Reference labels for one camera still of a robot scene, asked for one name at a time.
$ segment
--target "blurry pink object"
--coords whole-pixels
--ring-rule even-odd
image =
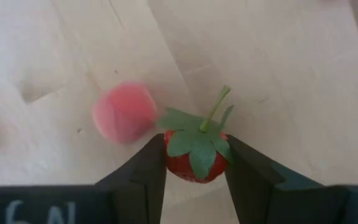
[[[93,107],[100,133],[115,142],[138,140],[154,126],[157,109],[145,85],[124,82],[102,96]]]

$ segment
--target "wood grain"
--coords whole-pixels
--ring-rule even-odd
[[[228,84],[229,133],[324,184],[358,184],[354,2],[0,0],[0,185],[93,183],[127,161],[161,130],[113,144],[90,112],[124,80],[159,110],[198,114]],[[224,186],[169,174],[164,211]]]

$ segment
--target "light wood surface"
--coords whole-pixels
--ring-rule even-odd
[[[0,185],[93,183],[125,163],[161,130],[126,146],[99,135],[90,108],[124,80],[199,114],[228,84],[228,133],[358,184],[358,1],[0,0]],[[227,198],[224,177],[169,174],[162,221],[230,220]]]

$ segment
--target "strawberry stem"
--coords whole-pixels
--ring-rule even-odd
[[[227,85],[223,86],[223,89],[221,91],[221,94],[219,95],[218,100],[215,102],[214,107],[212,108],[209,116],[203,121],[203,123],[200,126],[200,131],[202,133],[206,132],[206,129],[208,128],[208,124],[211,121],[212,117],[214,116],[216,110],[218,109],[219,105],[222,103],[222,100],[226,97],[226,95],[231,91],[231,88]]]

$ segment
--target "strawberry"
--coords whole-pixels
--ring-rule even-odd
[[[224,86],[206,119],[173,108],[167,108],[167,114],[159,119],[158,124],[168,129],[165,133],[166,164],[178,177],[206,184],[221,175],[227,163],[232,162],[227,137],[221,131],[233,106],[226,110],[220,124],[212,120],[229,92],[230,88]]]

